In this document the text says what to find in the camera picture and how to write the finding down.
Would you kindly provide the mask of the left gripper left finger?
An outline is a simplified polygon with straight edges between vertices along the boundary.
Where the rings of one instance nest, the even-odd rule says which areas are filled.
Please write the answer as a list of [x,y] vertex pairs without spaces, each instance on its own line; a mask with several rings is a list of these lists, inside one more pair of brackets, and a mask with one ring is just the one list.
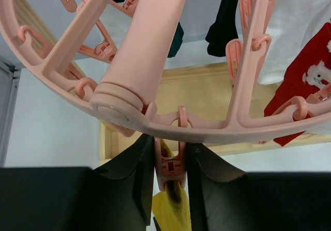
[[143,134],[96,169],[1,169],[1,230],[146,230],[154,139]]

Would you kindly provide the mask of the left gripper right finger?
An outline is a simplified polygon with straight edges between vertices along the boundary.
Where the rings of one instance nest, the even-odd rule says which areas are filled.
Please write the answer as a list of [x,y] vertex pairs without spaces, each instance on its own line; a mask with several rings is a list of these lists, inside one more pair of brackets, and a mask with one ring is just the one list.
[[186,167],[193,230],[330,230],[328,172],[245,172],[201,143]]

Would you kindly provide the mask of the mustard yellow sock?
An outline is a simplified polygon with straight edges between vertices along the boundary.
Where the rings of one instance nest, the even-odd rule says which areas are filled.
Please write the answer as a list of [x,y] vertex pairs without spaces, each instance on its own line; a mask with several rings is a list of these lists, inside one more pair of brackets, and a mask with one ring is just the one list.
[[189,198],[185,190],[187,170],[185,142],[174,155],[161,138],[154,139],[155,173],[160,192],[153,196],[152,213],[161,230],[192,230]]

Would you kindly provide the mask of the red santa sock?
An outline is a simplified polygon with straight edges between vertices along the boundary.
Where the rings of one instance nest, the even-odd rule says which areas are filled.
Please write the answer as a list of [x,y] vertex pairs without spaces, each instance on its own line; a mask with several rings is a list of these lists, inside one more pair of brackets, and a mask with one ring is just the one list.
[[330,23],[308,41],[286,69],[283,82],[264,109],[271,116],[295,96],[306,99],[330,83]]

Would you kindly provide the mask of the dark green sock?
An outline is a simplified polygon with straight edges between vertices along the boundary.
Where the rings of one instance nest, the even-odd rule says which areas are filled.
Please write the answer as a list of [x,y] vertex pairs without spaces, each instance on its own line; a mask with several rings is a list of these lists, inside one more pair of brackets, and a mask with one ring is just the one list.
[[170,49],[168,58],[175,57],[183,43],[184,30],[180,23],[178,23]]

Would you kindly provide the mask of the pink round clip hanger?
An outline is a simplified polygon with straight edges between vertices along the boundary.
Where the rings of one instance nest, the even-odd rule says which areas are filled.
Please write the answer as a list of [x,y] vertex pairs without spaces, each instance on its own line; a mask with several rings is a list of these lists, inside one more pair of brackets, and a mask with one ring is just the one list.
[[275,0],[241,0],[244,40],[227,45],[237,65],[224,120],[203,120],[185,107],[157,114],[158,85],[185,0],[128,0],[121,10],[132,16],[117,48],[100,21],[111,0],[60,0],[75,18],[56,44],[29,25],[20,25],[14,0],[1,0],[1,34],[23,65],[54,93],[83,112],[109,122],[124,136],[134,132],[155,139],[159,188],[185,184],[185,146],[271,140],[330,120],[329,88],[295,96],[269,117],[249,117],[253,87],[271,37],[266,28]]

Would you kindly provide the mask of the wooden clothes rack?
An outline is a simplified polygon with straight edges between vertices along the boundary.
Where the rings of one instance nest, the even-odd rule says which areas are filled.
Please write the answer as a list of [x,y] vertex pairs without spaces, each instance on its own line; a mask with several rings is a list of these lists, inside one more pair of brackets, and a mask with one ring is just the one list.
[[[13,0],[16,15],[20,24],[31,24],[33,27],[55,43],[56,38],[48,27],[36,14],[26,0]],[[168,69],[163,73],[157,104],[161,113],[175,107],[175,100],[179,105],[189,106],[193,113],[202,117],[223,117],[230,101],[230,88],[226,63],[209,64],[195,67]],[[258,91],[253,95],[252,113],[262,110],[271,99],[276,85],[258,85]],[[136,141],[141,133],[136,132],[131,137],[119,134],[110,124],[100,121],[99,125],[99,161],[103,164]],[[323,144],[330,148],[330,135],[305,134],[297,137],[283,148],[301,147]],[[273,141],[264,145],[252,143],[237,143],[231,145],[206,144],[213,152],[219,155],[232,155],[248,152],[257,152],[271,149],[283,149]]]

